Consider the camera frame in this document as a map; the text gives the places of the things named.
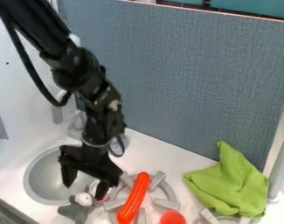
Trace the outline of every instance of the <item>gray wall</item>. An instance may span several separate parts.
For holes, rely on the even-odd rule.
[[[130,128],[213,159],[222,139],[264,167],[284,108],[283,22],[116,0],[60,10],[121,90]]]

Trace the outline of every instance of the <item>white wall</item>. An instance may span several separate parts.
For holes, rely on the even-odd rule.
[[[23,42],[46,86],[56,95],[59,90],[52,81],[49,67],[39,58],[36,49],[24,39]],[[9,140],[0,140],[0,167],[29,142],[43,139],[45,133],[55,127],[50,103],[33,84],[1,20],[0,114],[9,136]]]

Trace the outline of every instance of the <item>white pole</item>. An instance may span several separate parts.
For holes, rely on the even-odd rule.
[[[284,143],[281,147],[279,156],[274,163],[274,168],[271,171],[269,182],[268,198],[273,200],[277,197],[281,186],[284,183]]]

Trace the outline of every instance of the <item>black cable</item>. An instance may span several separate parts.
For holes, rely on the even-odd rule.
[[[24,66],[31,76],[31,79],[36,84],[38,90],[40,93],[46,98],[48,102],[50,102],[55,107],[62,107],[65,106],[71,96],[72,93],[66,92],[64,96],[62,97],[61,101],[57,101],[53,95],[49,92],[47,87],[44,85],[43,81],[38,76],[38,73],[35,69],[35,67],[31,63],[31,59],[29,55],[27,54],[26,50],[24,49],[24,46],[22,45],[19,36],[17,35],[17,32],[15,31],[15,28],[11,24],[10,16],[2,9],[2,6],[0,5],[0,18],[3,20],[3,24],[5,28],[7,29],[10,38],[14,44],[14,46],[17,49],[17,52],[21,58],[21,60],[24,63]]]
[[[120,148],[121,148],[121,154],[116,153],[116,152],[112,149],[112,147],[111,147],[110,145],[108,146],[108,151],[109,151],[114,157],[120,158],[120,157],[122,157],[122,156],[124,155],[124,153],[125,153],[125,145],[124,145],[124,142],[121,140],[121,138],[120,138],[119,136],[116,138],[116,140],[117,140],[117,142],[118,142],[118,144],[119,144],[119,146],[120,146]]]

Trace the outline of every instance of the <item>white countertop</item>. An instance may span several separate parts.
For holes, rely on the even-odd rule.
[[[57,206],[39,204],[26,194],[23,187],[25,170],[37,155],[61,144],[79,144],[78,141],[62,137],[59,133],[51,133],[49,136],[51,137],[44,137],[43,143],[22,149],[16,159],[3,167],[0,171],[0,198],[39,223],[68,224],[72,222],[57,214]],[[129,146],[125,155],[121,158],[112,157],[112,160],[129,174],[142,171],[149,174],[165,172],[166,181],[174,189],[181,203],[180,212],[187,223],[193,223],[204,207],[184,185],[183,175],[186,172],[204,169],[216,162],[131,129],[128,129],[127,136]],[[284,195],[280,194],[280,198],[279,203],[267,206],[267,214],[260,223],[284,223]],[[90,214],[87,223],[109,224],[110,221],[101,207]]]

